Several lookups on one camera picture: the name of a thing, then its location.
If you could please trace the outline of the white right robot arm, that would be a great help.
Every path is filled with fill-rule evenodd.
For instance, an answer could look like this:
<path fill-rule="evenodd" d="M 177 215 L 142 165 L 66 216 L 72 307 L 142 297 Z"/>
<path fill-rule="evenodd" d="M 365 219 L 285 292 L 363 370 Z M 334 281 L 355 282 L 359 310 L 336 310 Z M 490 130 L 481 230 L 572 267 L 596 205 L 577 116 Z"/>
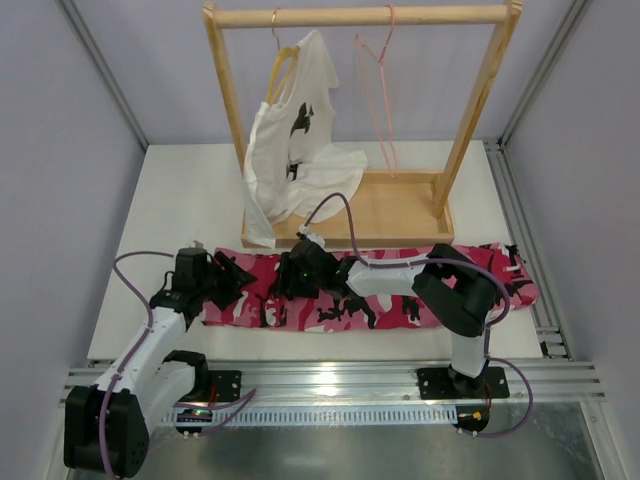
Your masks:
<path fill-rule="evenodd" d="M 361 310 L 368 327 L 379 319 L 368 303 L 376 295 L 420 300 L 451 333 L 448 376 L 463 398 L 486 391 L 489 365 L 487 318 L 503 300 L 502 316 L 510 308 L 504 284 L 453 247 L 438 244 L 423 255 L 404 259 L 374 259 L 358 250 L 342 259 L 305 238 L 281 255 L 277 291 L 289 299 L 313 298 L 323 292 L 334 306 L 323 318 Z"/>

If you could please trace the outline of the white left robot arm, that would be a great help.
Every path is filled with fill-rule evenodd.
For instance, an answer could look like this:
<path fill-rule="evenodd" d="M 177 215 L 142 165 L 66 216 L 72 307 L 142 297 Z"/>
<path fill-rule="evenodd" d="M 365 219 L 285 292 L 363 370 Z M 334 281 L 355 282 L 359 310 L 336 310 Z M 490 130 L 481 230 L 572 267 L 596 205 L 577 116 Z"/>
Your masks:
<path fill-rule="evenodd" d="M 74 386 L 65 400 L 63 461 L 70 469 L 132 478 L 165 417 L 180 410 L 193 419 L 184 437 L 210 435 L 212 407 L 202 401 L 213 388 L 204 354 L 175 345 L 211 302 L 219 309 L 242 296 L 256 278 L 234 259 L 200 247 L 180 249 L 151 298 L 139 290 L 147 319 L 107 371 L 89 386 Z"/>

